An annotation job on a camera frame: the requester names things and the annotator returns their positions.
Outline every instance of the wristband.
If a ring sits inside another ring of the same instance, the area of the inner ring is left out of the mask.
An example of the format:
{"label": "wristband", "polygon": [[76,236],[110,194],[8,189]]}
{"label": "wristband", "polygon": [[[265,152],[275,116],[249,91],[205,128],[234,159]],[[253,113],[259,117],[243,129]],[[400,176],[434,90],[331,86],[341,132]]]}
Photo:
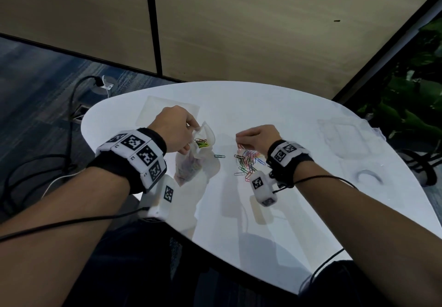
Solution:
{"label": "wristband", "polygon": [[280,139],[274,142],[268,151],[267,164],[272,168],[270,178],[276,179],[279,185],[294,187],[293,174],[303,161],[313,161],[310,151],[296,142]]}
{"label": "wristband", "polygon": [[97,148],[96,158],[88,167],[125,177],[132,194],[147,193],[166,173],[166,151],[163,138],[151,129],[120,131]]}

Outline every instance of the white cable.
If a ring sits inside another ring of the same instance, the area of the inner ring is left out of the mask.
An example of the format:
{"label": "white cable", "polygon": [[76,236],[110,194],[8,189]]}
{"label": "white cable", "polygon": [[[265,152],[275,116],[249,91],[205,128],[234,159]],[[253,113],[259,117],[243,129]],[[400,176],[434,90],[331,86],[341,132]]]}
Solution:
{"label": "white cable", "polygon": [[76,176],[78,173],[80,173],[80,172],[82,172],[82,171],[84,171],[84,169],[81,170],[81,171],[79,171],[79,172],[77,172],[77,173],[69,174],[69,175],[67,175],[67,176],[59,176],[57,179],[52,180],[51,183],[49,184],[49,186],[46,188],[46,191],[45,191],[45,192],[43,193],[43,195],[41,196],[41,199],[46,195],[46,193],[48,192],[49,188],[52,186],[52,184],[53,184],[55,181],[57,181],[57,180],[59,180],[59,179],[67,178],[68,176]]}

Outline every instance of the hand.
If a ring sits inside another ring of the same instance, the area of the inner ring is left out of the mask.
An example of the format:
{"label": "hand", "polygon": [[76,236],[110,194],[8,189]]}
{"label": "hand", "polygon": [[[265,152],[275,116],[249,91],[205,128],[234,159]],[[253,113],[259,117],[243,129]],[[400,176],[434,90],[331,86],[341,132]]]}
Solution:
{"label": "hand", "polygon": [[281,139],[278,130],[274,125],[266,124],[238,132],[236,142],[246,149],[256,150],[262,153],[267,159],[270,146]]}
{"label": "hand", "polygon": [[163,137],[167,152],[187,154],[193,140],[192,131],[199,128],[199,124],[186,109],[174,106],[165,107],[147,128]]}

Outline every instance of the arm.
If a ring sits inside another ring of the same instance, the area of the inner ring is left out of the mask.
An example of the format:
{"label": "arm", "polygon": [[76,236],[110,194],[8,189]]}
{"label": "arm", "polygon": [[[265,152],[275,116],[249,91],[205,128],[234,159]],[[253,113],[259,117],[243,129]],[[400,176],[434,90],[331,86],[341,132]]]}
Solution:
{"label": "arm", "polygon": [[[189,150],[199,126],[180,107],[165,108],[149,126],[167,151]],[[43,200],[0,226],[0,235],[82,217],[113,215],[128,196],[127,179],[90,167]],[[15,238],[0,244],[2,306],[60,306],[110,224],[85,222]]]}
{"label": "arm", "polygon": [[[236,141],[267,155],[281,139],[274,126],[252,128]],[[329,174],[318,164],[298,165],[294,181]],[[442,240],[397,211],[336,179],[313,179],[298,190],[360,269],[400,306],[442,305]]]}

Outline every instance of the table surface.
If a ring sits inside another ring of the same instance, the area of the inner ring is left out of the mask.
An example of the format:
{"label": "table surface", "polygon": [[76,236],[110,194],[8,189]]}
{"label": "table surface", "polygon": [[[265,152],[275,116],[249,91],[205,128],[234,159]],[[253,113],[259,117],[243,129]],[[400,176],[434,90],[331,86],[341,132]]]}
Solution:
{"label": "table surface", "polygon": [[[118,95],[94,105],[81,123],[88,145],[95,150],[118,131],[136,128],[148,96],[200,106],[197,120],[200,124],[207,121],[214,131],[214,153],[226,156],[209,160],[180,187],[167,223],[238,269],[298,293],[302,282],[341,245],[295,188],[279,192],[278,202],[271,207],[256,202],[244,176],[234,176],[235,133],[274,124],[283,138],[305,146],[318,164],[345,177],[342,159],[324,141],[318,120],[357,116],[333,101],[283,87],[235,81],[179,83]],[[145,121],[154,118],[151,115]],[[367,163],[384,167],[390,180],[388,191],[399,200],[394,209],[442,237],[439,221],[417,179],[386,142],[380,146],[382,154]],[[171,176],[175,156],[165,156]],[[338,259],[350,257],[343,252],[334,260]]]}

